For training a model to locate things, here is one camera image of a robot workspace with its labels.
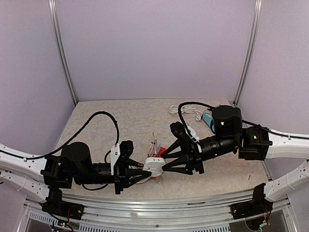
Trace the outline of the white multi-outlet plug adapter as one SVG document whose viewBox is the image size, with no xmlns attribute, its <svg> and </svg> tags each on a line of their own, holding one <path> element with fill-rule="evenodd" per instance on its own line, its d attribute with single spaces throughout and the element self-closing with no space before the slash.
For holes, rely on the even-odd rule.
<svg viewBox="0 0 309 232">
<path fill-rule="evenodd" d="M 143 165 L 143 170 L 151 173 L 150 177 L 159 177 L 163 173 L 162 167 L 166 164 L 163 158 L 148 157 Z"/>
</svg>

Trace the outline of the white usb charger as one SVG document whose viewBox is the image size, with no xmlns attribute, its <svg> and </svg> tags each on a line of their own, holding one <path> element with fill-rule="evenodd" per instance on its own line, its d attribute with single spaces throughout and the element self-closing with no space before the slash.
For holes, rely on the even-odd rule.
<svg viewBox="0 0 309 232">
<path fill-rule="evenodd" d="M 154 144 L 154 150 L 157 153 L 161 149 L 161 142 L 159 140 L 155 139 L 153 144 Z"/>
</svg>

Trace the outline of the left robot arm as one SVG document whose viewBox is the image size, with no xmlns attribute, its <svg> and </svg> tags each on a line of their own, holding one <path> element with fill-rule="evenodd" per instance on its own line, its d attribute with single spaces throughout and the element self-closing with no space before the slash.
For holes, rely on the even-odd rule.
<svg viewBox="0 0 309 232">
<path fill-rule="evenodd" d="M 83 142 L 63 146 L 59 156 L 21 153 L 3 145 L 0 147 L 1 178 L 29 190 L 28 196 L 42 204 L 45 212 L 64 215 L 73 211 L 81 214 L 84 206 L 66 202 L 62 190 L 73 184 L 85 187 L 96 185 L 101 190 L 112 184 L 116 194 L 151 176 L 142 164 L 130 158 L 132 141 L 116 144 L 110 151 L 110 163 L 94 163 L 90 149 Z"/>
</svg>

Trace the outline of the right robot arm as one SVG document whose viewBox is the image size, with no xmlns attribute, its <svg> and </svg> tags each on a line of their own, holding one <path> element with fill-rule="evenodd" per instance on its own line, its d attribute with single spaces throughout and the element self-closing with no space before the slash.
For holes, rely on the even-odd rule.
<svg viewBox="0 0 309 232">
<path fill-rule="evenodd" d="M 230 105 L 216 107 L 206 105 L 211 111 L 213 136 L 199 139 L 186 124 L 182 108 L 178 107 L 180 121 L 170 129 L 176 141 L 161 155 L 172 159 L 163 165 L 165 172 L 192 175 L 204 173 L 203 162 L 233 152 L 244 160 L 273 158 L 303 159 L 303 163 L 284 176 L 262 183 L 253 190 L 253 198 L 247 203 L 247 211 L 256 215 L 265 208 L 266 202 L 274 202 L 281 196 L 297 190 L 309 180 L 309 137 L 270 130 L 242 119 L 241 110 Z"/>
</svg>

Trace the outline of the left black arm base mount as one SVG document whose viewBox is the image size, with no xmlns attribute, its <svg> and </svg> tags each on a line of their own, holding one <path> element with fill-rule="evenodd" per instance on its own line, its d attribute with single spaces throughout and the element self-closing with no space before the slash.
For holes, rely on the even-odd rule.
<svg viewBox="0 0 309 232">
<path fill-rule="evenodd" d="M 84 205 L 62 200 L 62 191 L 60 189 L 49 189 L 45 200 L 46 202 L 42 204 L 44 212 L 67 219 L 81 220 Z"/>
</svg>

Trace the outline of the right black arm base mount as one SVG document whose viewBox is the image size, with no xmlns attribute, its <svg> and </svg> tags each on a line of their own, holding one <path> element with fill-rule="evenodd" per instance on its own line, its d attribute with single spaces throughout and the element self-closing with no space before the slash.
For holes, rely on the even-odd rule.
<svg viewBox="0 0 309 232">
<path fill-rule="evenodd" d="M 230 206 L 233 219 L 247 218 L 263 213 L 269 213 L 273 209 L 273 202 L 266 200 L 264 187 L 262 183 L 253 189 L 252 199 L 242 203 L 234 203 Z"/>
</svg>

